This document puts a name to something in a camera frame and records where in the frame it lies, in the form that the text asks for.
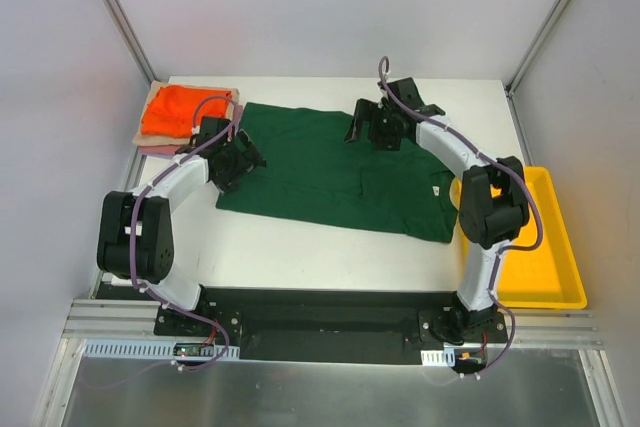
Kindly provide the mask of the dark green t shirt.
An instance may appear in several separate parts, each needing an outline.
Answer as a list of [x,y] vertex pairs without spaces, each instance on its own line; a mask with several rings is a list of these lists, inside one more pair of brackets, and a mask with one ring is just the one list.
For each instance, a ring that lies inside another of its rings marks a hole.
[[247,104],[240,126],[267,165],[217,209],[450,243],[451,171],[410,142],[397,151],[346,143],[350,123],[339,111]]

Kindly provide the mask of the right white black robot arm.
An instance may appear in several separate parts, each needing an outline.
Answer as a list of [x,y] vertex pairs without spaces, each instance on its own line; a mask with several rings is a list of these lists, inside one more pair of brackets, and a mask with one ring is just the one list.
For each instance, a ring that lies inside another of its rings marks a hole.
[[429,332],[452,345],[473,341],[497,313],[496,283],[503,254],[513,249],[529,221],[539,219],[522,163],[513,156],[493,159],[483,153],[434,104],[410,108],[392,98],[360,99],[345,140],[352,143],[362,136],[391,153],[409,140],[460,181],[458,222],[470,251],[451,307],[434,316]]

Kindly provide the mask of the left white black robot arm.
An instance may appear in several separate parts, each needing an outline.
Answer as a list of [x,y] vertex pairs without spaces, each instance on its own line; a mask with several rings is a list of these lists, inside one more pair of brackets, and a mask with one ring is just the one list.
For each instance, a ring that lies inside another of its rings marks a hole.
[[98,268],[177,310],[176,322],[188,335],[204,334],[212,314],[203,306],[205,288],[177,267],[172,214],[205,185],[226,194],[266,166],[244,130],[228,126],[213,136],[193,136],[146,184],[104,197]]

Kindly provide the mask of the folded orange t shirt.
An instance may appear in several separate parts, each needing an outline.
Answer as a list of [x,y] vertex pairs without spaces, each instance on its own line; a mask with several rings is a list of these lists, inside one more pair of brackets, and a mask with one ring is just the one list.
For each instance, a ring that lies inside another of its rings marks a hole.
[[200,89],[180,85],[161,87],[147,104],[140,133],[185,139],[205,116],[224,118],[232,99],[231,90]]

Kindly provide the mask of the folded pink t shirt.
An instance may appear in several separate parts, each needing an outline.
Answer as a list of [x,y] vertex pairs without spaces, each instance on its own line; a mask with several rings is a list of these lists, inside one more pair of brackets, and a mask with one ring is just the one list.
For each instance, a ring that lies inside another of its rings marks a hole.
[[145,136],[137,133],[133,143],[145,155],[171,157],[176,150],[189,142],[190,137],[174,139],[166,136]]

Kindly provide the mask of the folded beige t shirt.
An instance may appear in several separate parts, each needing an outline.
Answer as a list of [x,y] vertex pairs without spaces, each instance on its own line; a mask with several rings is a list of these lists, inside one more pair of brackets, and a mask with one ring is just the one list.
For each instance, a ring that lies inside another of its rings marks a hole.
[[214,99],[207,101],[195,116],[198,105],[211,96],[222,96],[235,102],[240,100],[240,93],[235,88],[198,87],[154,81],[133,143],[139,147],[186,145],[193,128],[200,125],[204,116],[225,118],[233,109],[230,102]]

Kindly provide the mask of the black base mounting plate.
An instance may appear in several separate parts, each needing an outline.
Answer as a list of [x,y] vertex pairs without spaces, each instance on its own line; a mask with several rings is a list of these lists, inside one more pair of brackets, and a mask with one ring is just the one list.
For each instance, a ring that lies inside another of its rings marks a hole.
[[498,345],[508,335],[496,307],[465,314],[451,292],[213,288],[190,318],[159,309],[154,334],[209,337],[213,322],[243,360],[417,365],[445,346]]

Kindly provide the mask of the yellow plastic tray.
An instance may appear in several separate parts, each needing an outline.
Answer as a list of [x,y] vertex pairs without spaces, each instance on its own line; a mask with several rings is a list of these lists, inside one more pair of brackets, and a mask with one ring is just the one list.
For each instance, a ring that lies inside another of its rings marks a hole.
[[497,297],[516,309],[583,310],[588,301],[549,171],[525,168],[538,207],[543,241],[532,252],[506,254]]

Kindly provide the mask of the left aluminium frame post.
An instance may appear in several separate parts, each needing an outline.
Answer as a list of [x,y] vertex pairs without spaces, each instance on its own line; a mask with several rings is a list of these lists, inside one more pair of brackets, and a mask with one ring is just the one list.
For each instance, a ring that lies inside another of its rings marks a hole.
[[102,0],[102,2],[145,81],[149,84],[156,81],[158,77],[120,0]]

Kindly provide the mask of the aluminium frame post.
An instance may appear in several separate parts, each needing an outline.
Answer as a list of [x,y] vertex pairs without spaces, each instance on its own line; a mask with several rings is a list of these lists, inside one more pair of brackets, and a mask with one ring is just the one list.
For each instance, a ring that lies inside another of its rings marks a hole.
[[562,20],[571,2],[572,0],[554,0],[549,12],[546,14],[531,43],[518,63],[515,72],[505,84],[505,92],[508,98],[512,98],[519,86],[522,84],[532,64],[540,54],[542,48],[551,38],[551,35]]
[[102,0],[102,2],[145,81],[149,84],[156,81],[158,77],[120,0]]

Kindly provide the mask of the aluminium front rail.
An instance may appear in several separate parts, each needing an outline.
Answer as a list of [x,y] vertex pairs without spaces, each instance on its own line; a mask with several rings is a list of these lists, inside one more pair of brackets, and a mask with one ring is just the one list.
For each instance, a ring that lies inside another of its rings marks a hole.
[[[605,342],[596,316],[589,310],[511,309],[498,332],[515,327],[514,345],[531,348],[602,350]],[[65,337],[141,338],[157,337],[167,324],[168,312],[153,300],[76,299],[63,329]]]

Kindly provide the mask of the right aluminium frame post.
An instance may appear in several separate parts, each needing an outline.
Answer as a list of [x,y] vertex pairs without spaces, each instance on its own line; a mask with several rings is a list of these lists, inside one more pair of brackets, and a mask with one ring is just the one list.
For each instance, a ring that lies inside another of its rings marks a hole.
[[532,64],[540,54],[542,48],[551,38],[551,35],[562,20],[571,2],[572,0],[554,0],[549,12],[546,14],[531,43],[518,63],[515,72],[505,84],[505,92],[508,98],[512,98],[519,86],[522,84]]

